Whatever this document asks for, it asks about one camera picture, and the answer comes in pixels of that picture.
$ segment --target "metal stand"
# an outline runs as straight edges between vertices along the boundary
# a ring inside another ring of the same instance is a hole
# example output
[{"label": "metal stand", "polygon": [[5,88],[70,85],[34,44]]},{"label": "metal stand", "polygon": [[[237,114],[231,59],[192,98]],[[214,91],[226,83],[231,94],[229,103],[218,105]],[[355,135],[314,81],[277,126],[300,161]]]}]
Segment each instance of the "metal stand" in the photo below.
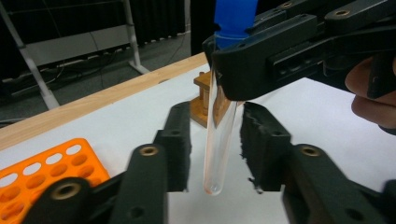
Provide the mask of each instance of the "metal stand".
[{"label": "metal stand", "polygon": [[[129,0],[121,0],[121,1],[124,5],[124,9],[125,9],[125,17],[126,17],[126,21],[127,21],[126,30],[127,30],[127,34],[128,34],[128,41],[131,45],[132,50],[134,51],[134,60],[129,61],[129,64],[140,74],[146,74],[149,72],[149,70],[147,68],[145,68],[140,63],[140,56],[139,56],[138,46],[137,46],[137,42],[136,42],[136,34],[135,34],[135,30],[134,30],[134,21],[132,18],[130,2],[129,2]],[[29,51],[26,49],[25,44],[21,41],[21,37],[19,36],[17,29],[15,28],[11,19],[9,18],[7,11],[4,8],[1,1],[0,1],[0,14],[1,14],[3,20],[5,21],[8,30],[11,32],[11,35],[14,38],[23,59],[26,61],[26,64],[28,65],[30,71],[32,72],[32,74],[35,78],[35,81],[37,82],[37,85],[40,89],[41,96],[43,97],[43,100],[46,103],[47,108],[53,109],[55,107],[58,107],[59,106],[58,101],[56,100],[55,96],[49,90],[47,84],[43,80],[43,77],[41,76],[39,70],[37,69],[35,61],[29,54]]]}]

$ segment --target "blue test tube cap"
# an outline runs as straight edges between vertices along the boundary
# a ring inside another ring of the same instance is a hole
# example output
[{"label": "blue test tube cap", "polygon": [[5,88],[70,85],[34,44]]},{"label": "blue test tube cap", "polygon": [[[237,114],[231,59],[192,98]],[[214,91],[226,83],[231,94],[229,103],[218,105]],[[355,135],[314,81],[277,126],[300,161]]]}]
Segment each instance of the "blue test tube cap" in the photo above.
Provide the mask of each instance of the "blue test tube cap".
[{"label": "blue test tube cap", "polygon": [[246,29],[253,26],[258,0],[217,0],[215,23],[220,30],[215,32],[220,49],[238,43],[248,37]]}]

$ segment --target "white tabletop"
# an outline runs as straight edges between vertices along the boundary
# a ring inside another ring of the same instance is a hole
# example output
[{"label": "white tabletop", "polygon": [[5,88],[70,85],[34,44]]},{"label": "white tabletop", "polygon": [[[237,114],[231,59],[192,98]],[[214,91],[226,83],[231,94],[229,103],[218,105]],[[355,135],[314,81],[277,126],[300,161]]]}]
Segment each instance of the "white tabletop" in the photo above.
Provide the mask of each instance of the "white tabletop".
[{"label": "white tabletop", "polygon": [[[135,147],[151,143],[172,105],[198,95],[193,79],[208,67],[141,91],[80,119],[0,151],[0,169],[76,137],[89,141],[111,176],[123,172]],[[265,105],[292,135],[292,143],[321,147],[352,180],[381,190],[396,178],[396,137],[350,110],[353,95],[302,79],[253,102]],[[169,223],[287,223],[280,193],[258,195],[240,157],[238,107],[223,192],[206,195],[202,183],[206,129],[191,122],[189,193],[170,193]]]}]

